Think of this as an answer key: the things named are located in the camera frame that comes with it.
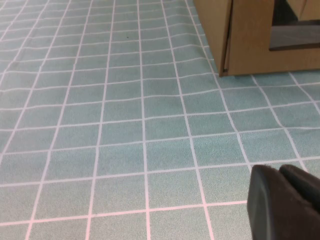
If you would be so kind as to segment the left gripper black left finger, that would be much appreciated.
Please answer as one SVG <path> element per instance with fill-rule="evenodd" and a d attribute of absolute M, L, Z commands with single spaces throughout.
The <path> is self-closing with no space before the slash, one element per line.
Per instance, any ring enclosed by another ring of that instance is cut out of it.
<path fill-rule="evenodd" d="M 318 240 L 320 213 L 291 186 L 279 169 L 254 165 L 247 213 L 254 240 Z"/>

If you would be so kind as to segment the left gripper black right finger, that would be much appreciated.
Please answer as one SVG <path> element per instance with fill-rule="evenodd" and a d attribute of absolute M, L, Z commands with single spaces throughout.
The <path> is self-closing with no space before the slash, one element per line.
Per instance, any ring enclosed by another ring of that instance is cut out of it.
<path fill-rule="evenodd" d="M 314 175 L 291 164 L 284 164 L 279 172 L 290 185 L 309 202 L 312 207 L 320 212 L 320 179 Z"/>

